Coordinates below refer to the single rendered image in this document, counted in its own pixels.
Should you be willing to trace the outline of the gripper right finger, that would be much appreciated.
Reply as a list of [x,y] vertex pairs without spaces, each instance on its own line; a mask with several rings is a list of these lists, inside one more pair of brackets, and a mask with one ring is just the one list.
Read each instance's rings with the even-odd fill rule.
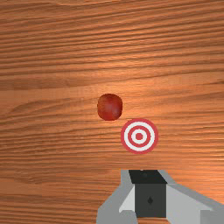
[[167,171],[152,170],[153,183],[161,184],[150,196],[150,217],[171,224],[224,224],[224,205],[178,184]]

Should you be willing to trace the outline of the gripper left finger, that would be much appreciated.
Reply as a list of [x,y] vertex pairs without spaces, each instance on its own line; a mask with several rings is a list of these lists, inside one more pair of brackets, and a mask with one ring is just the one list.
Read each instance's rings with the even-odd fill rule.
[[138,224],[136,213],[133,210],[120,211],[123,205],[133,204],[134,198],[135,190],[130,172],[121,170],[120,185],[98,208],[96,224]]

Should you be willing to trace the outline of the red apple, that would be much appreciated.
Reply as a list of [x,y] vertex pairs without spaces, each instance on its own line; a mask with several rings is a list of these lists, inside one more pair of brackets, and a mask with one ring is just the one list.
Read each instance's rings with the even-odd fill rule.
[[105,121],[117,120],[123,112],[123,101],[116,94],[103,94],[98,100],[97,112]]

